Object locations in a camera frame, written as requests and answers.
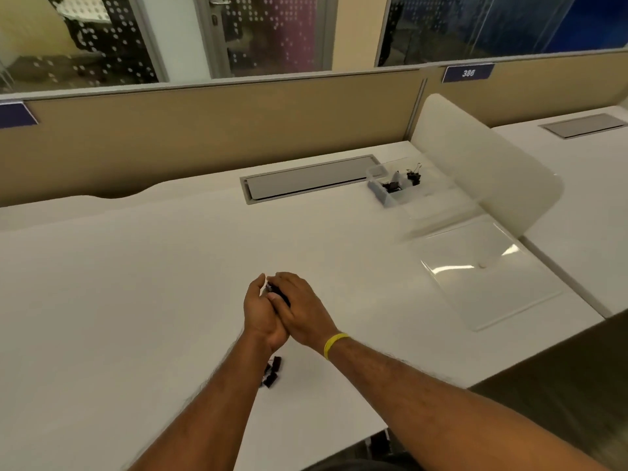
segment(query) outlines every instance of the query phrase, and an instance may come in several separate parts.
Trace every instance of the gray metal flap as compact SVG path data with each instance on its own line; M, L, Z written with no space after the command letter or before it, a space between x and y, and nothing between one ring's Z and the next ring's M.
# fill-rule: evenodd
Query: gray metal flap
M563 139L571 139L572 137L609 131L626 125L628 124L623 120L619 120L606 113L601 113L570 120L562 120L561 122L554 122L552 124L544 124L541 127Z
M242 177L240 182L247 203L257 203L362 181L366 170L378 164L373 155L368 155Z

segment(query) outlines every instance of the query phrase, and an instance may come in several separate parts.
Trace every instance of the yellow rubber band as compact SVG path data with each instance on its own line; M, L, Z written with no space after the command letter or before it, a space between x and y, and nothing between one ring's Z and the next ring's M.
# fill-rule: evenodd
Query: yellow rubber band
M345 334L343 332L343 333L336 334L333 337L329 338L329 340L325 344L325 348L323 349L323 356L325 357L326 360L329 360L329 356L328 356L329 349L332 348L332 346L336 343L337 340L344 339L345 337L349 337L349 334Z

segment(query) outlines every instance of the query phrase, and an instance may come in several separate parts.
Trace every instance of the person's left arm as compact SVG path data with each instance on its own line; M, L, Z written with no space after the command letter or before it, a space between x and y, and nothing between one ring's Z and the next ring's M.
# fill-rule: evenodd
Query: person's left arm
M129 471L231 471L236 464L264 368L288 333L259 292L260 275L244 299L244 331L207 385Z

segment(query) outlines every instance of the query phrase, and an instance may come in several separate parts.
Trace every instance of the person's left hand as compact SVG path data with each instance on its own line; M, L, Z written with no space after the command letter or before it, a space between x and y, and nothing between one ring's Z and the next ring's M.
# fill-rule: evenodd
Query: person's left hand
M274 354L288 340L288 332L275 313L266 294L259 295L266 277L260 274L244 297L244 332L261 337Z

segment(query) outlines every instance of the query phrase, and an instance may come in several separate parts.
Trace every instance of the white desk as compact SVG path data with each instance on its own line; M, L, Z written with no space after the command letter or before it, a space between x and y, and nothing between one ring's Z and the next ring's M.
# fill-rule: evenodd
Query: white desk
M114 9L119 8L114 5L117 3L116 0L107 0L107 3ZM102 0L63 0L57 5L57 12L67 19L84 23L111 24L107 7Z
M365 154L423 160L400 142L118 200L0 209L0 468L129 463L220 362L242 327L247 283L262 271L301 274L342 330L460 386L602 320L561 285L559 296L471 332L365 183L244 201L241 176ZM298 471L385 427L311 350L290 340L280 355L281 376L259 391L237 470Z
M602 112L628 121L627 110L607 107L494 130L563 179L526 245L608 317L628 309L628 127L567 140L539 127Z

